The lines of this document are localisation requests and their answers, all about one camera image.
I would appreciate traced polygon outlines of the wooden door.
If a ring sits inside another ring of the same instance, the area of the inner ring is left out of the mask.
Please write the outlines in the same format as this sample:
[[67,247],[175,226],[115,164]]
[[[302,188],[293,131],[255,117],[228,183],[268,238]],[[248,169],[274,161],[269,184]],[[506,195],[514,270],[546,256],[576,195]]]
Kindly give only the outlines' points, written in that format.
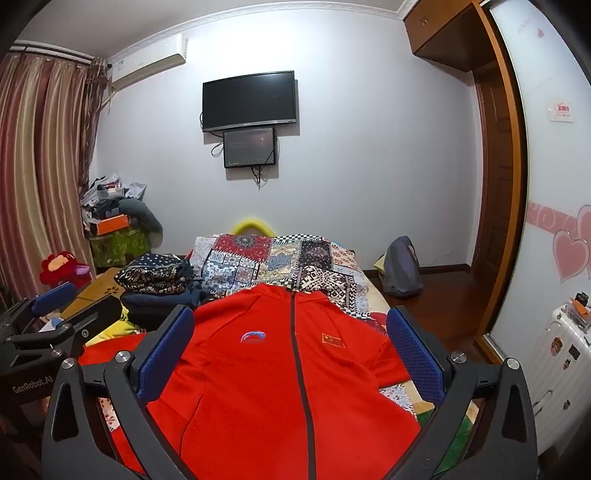
[[502,65],[481,66],[474,80],[483,136],[483,193],[472,273],[487,294],[478,327],[483,334],[495,322],[514,269],[523,142],[514,89]]

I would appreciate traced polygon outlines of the orange box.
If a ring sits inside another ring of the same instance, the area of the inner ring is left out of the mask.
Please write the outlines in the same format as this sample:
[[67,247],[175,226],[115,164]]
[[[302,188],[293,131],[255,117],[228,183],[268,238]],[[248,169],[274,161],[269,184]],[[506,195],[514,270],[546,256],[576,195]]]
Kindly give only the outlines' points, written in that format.
[[127,215],[120,214],[104,220],[100,220],[96,224],[96,235],[102,236],[112,232],[125,229],[129,226],[129,218]]

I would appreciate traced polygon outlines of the white wardrobe sliding door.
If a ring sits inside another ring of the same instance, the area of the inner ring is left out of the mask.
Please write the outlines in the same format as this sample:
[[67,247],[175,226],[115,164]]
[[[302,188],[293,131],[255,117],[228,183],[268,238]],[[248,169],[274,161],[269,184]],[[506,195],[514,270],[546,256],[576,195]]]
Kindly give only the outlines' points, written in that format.
[[559,269],[557,231],[571,232],[590,203],[590,83],[550,20],[530,1],[501,1],[490,12],[516,74],[526,126],[527,219],[515,270],[491,338],[507,356],[530,356],[550,313],[590,273]]

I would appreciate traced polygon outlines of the small black wall monitor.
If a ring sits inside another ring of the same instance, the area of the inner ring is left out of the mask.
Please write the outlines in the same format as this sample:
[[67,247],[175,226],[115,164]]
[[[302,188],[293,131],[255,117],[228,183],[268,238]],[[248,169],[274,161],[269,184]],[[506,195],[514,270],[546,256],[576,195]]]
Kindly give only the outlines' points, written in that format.
[[245,128],[224,132],[223,162],[226,169],[276,164],[276,129]]

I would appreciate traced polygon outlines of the patchwork patterned bedspread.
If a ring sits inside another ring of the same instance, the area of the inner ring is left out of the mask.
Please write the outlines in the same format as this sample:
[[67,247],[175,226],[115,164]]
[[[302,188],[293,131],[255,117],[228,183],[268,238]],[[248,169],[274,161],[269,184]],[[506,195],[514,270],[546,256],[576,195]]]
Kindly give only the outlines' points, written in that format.
[[188,260],[215,298],[259,284],[322,292],[349,316],[386,331],[389,305],[356,262],[356,253],[325,237],[198,236]]

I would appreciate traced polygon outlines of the green patterned storage box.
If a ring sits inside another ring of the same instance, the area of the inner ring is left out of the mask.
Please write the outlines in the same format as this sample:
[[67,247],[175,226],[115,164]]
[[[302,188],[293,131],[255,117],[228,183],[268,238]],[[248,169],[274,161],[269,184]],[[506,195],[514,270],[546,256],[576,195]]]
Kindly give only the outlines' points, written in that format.
[[127,227],[90,237],[89,243],[98,268],[124,267],[150,251],[149,235],[143,227]]

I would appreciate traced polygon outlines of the wooden overhead cabinet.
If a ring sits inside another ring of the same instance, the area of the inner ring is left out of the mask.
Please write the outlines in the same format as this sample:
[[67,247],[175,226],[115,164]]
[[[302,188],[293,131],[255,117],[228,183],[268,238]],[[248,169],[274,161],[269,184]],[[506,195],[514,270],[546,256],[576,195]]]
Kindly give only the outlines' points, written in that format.
[[492,41],[474,1],[421,0],[406,16],[415,56],[462,72],[495,59]]

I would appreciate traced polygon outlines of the red zip jacket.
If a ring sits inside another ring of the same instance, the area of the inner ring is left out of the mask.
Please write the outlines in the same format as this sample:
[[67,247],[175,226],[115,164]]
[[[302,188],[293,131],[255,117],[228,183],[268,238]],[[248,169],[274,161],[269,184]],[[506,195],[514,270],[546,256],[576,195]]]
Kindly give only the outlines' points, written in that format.
[[195,310],[147,406],[200,479],[381,479],[420,426],[383,389],[410,378],[389,338],[325,294],[260,284]]

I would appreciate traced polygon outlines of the white air conditioner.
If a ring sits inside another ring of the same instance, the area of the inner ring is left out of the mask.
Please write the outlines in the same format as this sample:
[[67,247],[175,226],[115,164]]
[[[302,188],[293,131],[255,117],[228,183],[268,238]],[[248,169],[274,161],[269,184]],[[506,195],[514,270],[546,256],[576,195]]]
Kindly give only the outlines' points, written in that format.
[[113,59],[111,84],[120,91],[186,62],[187,39],[176,34]]

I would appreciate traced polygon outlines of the patterned folded garment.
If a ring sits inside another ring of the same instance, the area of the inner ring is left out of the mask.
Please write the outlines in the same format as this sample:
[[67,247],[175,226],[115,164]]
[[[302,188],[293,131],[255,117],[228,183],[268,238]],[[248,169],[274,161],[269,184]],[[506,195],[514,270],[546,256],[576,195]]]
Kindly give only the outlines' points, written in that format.
[[193,267],[187,259],[158,253],[142,255],[114,276],[126,292],[148,295],[183,293],[193,279]]

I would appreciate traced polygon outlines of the striped red curtain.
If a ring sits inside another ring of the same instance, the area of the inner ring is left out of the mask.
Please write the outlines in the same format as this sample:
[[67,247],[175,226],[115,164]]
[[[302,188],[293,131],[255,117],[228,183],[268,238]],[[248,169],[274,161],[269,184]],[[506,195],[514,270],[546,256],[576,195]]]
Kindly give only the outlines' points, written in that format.
[[80,200],[107,85],[101,58],[12,52],[1,62],[1,282],[17,298],[44,291],[52,254],[92,262]]

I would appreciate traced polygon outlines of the navy folded garment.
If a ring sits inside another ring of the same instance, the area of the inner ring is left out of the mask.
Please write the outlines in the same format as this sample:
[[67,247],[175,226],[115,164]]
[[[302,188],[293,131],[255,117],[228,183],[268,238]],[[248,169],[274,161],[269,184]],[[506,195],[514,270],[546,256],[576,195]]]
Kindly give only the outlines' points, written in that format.
[[127,309],[128,321],[141,329],[157,329],[177,305],[194,310],[200,304],[202,291],[199,286],[191,285],[183,293],[150,295],[125,292],[121,295],[121,304]]

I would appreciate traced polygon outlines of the yellow curved headboard piece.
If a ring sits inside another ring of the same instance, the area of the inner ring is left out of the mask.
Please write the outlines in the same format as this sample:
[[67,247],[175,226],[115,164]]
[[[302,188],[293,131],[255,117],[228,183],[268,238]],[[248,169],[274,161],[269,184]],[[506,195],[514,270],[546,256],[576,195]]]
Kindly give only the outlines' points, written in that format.
[[263,222],[263,220],[257,219],[255,217],[249,217],[242,219],[235,225],[235,227],[231,230],[232,235],[246,235],[246,234],[255,234],[264,237],[274,237],[276,233],[274,233],[273,229],[270,228],[269,224]]

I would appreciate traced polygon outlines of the grey folded cloth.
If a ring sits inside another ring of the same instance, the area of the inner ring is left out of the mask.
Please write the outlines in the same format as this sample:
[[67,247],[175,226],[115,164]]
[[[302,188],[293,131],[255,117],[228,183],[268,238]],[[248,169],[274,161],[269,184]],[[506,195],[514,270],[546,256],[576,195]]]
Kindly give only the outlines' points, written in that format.
[[160,234],[163,230],[161,223],[141,200],[123,198],[119,201],[119,210],[121,214],[135,218],[149,233]]

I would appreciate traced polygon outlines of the wooden bedside table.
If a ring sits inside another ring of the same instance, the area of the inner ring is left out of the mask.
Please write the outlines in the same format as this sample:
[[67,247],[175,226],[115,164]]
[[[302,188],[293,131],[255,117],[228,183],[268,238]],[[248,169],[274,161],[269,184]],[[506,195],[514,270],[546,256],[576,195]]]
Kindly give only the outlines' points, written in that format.
[[61,318],[67,320],[106,296],[119,298],[124,289],[114,280],[118,271],[118,268],[110,268],[106,272],[98,275],[65,308],[61,314]]

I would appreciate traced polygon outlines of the black wall television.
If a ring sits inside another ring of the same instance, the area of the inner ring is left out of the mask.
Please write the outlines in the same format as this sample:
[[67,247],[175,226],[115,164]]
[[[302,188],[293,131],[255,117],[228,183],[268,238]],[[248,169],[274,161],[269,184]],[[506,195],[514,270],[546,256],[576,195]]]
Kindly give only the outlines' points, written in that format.
[[294,71],[249,74],[202,84],[204,132],[297,122]]

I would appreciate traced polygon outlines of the grey backpack on floor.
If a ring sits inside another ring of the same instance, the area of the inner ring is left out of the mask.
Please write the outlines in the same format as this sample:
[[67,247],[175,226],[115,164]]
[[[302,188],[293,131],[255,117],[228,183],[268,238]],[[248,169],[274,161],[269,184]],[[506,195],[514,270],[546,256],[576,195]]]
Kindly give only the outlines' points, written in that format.
[[411,239],[401,236],[388,247],[381,275],[384,293],[397,298],[419,295],[424,288],[418,257]]

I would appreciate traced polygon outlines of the clutter pile of papers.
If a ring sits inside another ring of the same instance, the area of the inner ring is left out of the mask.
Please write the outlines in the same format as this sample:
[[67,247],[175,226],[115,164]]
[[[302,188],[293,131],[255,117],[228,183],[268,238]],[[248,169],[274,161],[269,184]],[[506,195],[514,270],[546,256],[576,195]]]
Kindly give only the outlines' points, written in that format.
[[82,219],[95,223],[120,214],[119,204],[125,199],[141,201],[147,185],[122,183],[117,174],[96,178],[80,200]]

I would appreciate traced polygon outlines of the yellow printed cloth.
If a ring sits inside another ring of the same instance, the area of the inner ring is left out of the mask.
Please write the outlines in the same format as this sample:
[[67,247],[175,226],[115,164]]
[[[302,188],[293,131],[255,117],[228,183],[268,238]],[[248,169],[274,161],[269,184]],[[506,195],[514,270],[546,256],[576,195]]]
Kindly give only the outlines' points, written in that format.
[[143,333],[140,327],[129,321],[128,313],[128,309],[122,307],[120,318],[92,339],[86,341],[85,345],[92,346],[103,341]]

